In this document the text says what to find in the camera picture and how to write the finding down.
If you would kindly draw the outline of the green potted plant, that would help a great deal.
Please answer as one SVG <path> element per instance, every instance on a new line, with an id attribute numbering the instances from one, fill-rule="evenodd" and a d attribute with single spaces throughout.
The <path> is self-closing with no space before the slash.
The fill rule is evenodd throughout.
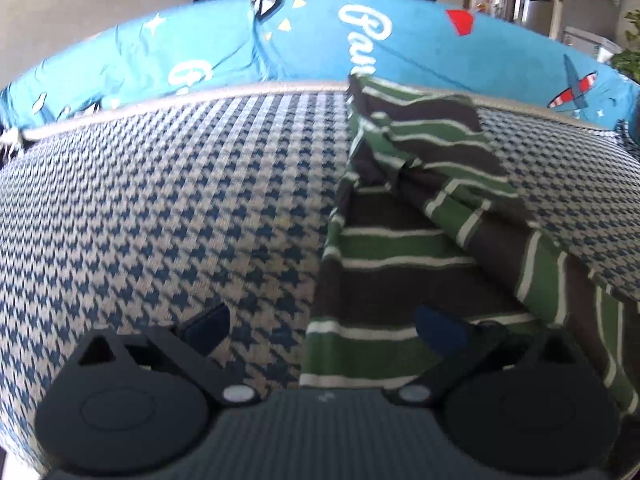
<path id="1" fill-rule="evenodd" d="M 640 82 L 640 10 L 627 12 L 625 20 L 630 26 L 630 29 L 625 32 L 626 48 L 612 56 L 610 65 L 638 84 Z"/>

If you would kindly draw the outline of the green brown striped shirt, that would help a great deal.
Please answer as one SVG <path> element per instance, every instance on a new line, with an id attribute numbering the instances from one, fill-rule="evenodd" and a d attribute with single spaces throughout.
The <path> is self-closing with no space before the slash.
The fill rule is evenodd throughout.
<path id="1" fill-rule="evenodd" d="M 347 168 L 328 224 L 300 383 L 396 388 L 442 352 L 416 309 L 523 330 L 561 325 L 623 411 L 639 408 L 632 304 L 533 217 L 463 96 L 349 83 Z"/>

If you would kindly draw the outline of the white chest freezer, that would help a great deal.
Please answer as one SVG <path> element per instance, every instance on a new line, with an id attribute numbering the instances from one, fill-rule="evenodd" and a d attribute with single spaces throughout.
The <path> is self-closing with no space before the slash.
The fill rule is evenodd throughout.
<path id="1" fill-rule="evenodd" d="M 614 55 L 623 51 L 618 44 L 608 38 L 572 26 L 564 28 L 562 43 L 603 64 L 608 64 Z"/>

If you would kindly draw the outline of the houndstooth sofa seat cushion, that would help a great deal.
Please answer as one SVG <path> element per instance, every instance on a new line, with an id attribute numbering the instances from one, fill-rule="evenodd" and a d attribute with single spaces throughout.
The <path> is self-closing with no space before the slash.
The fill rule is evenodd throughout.
<path id="1" fill-rule="evenodd" d="M 476 96 L 537 226 L 632 304 L 639 391 L 639 149 Z M 328 224 L 347 168 L 349 88 L 273 86 L 103 114 L 1 173 L 1 444 L 48 463 L 37 408 L 86 333 L 172 325 L 224 304 L 210 354 L 260 392 L 300 385 Z"/>

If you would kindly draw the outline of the blue printed sofa back cover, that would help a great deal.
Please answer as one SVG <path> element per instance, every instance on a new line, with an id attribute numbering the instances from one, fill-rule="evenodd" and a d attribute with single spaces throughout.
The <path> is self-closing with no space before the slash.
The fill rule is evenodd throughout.
<path id="1" fill-rule="evenodd" d="M 205 0 L 115 26 L 1 92 L 4 128 L 32 129 L 173 94 L 351 74 L 467 91 L 613 128 L 639 87 L 527 29 L 425 0 Z"/>

